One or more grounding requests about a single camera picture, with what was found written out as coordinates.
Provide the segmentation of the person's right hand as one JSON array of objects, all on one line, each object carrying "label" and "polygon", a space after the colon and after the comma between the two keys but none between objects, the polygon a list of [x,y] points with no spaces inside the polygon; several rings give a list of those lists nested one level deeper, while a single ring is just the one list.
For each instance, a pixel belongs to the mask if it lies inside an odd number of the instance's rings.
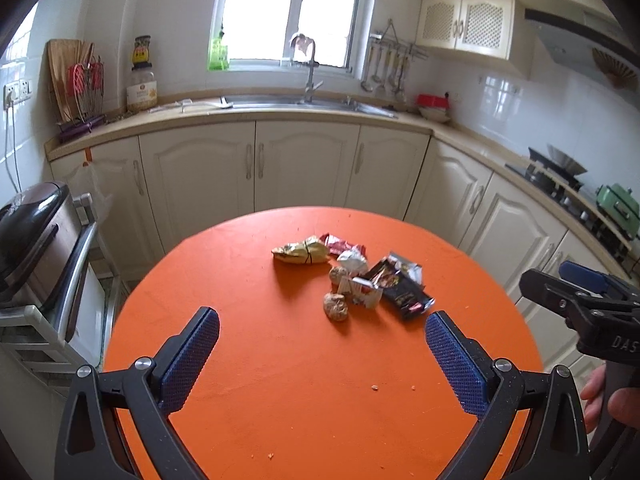
[{"label": "person's right hand", "polygon": [[638,388],[620,388],[612,396],[604,400],[606,366],[601,365],[594,370],[585,387],[579,393],[580,400],[585,401],[584,421],[586,433],[591,434],[598,426],[602,408],[606,406],[610,414],[623,425],[640,429],[640,392]]}]

